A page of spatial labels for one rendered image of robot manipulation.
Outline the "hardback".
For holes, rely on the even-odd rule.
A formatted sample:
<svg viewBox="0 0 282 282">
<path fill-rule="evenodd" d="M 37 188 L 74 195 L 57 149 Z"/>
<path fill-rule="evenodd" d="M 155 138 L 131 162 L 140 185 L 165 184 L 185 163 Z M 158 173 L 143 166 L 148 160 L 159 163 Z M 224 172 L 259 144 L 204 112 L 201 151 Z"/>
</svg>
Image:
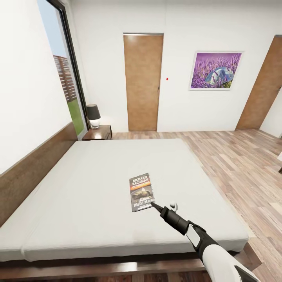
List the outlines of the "hardback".
<svg viewBox="0 0 282 282">
<path fill-rule="evenodd" d="M 138 212 L 153 207 L 155 197 L 149 173 L 129 179 L 132 212 Z"/>
</svg>

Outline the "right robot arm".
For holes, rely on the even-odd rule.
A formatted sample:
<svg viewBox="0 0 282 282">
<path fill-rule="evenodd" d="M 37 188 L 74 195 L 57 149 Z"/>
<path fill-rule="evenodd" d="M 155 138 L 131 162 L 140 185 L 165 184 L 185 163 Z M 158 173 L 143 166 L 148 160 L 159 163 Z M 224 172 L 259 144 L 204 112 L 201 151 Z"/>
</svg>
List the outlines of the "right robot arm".
<svg viewBox="0 0 282 282">
<path fill-rule="evenodd" d="M 212 239 L 204 228 L 178 215 L 176 202 L 170 202 L 169 208 L 161 207 L 154 202 L 151 202 L 151 205 L 166 223 L 190 239 L 212 282 L 261 282 Z"/>
</svg>

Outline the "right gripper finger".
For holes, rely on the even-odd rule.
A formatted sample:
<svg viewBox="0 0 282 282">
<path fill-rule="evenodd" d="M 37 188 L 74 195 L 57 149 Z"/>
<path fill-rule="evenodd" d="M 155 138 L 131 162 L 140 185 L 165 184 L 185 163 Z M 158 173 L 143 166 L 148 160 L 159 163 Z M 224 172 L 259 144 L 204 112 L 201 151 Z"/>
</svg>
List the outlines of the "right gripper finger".
<svg viewBox="0 0 282 282">
<path fill-rule="evenodd" d="M 154 202 L 151 202 L 151 205 L 152 205 L 158 212 L 160 212 L 160 213 L 162 212 L 163 207 L 161 207 L 161 206 L 155 204 Z"/>
</svg>

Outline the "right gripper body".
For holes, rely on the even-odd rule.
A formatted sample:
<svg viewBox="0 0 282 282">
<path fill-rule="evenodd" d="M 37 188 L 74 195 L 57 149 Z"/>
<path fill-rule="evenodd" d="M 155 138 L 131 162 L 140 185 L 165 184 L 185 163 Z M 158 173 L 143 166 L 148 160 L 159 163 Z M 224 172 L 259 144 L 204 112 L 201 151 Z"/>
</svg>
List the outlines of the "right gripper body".
<svg viewBox="0 0 282 282">
<path fill-rule="evenodd" d="M 163 210 L 160 213 L 160 216 L 163 218 L 163 220 L 166 223 L 168 223 L 170 226 L 174 227 L 175 229 L 176 229 L 177 224 L 179 223 L 179 220 L 181 219 L 180 215 L 170 210 L 166 206 L 163 207 Z"/>
</svg>

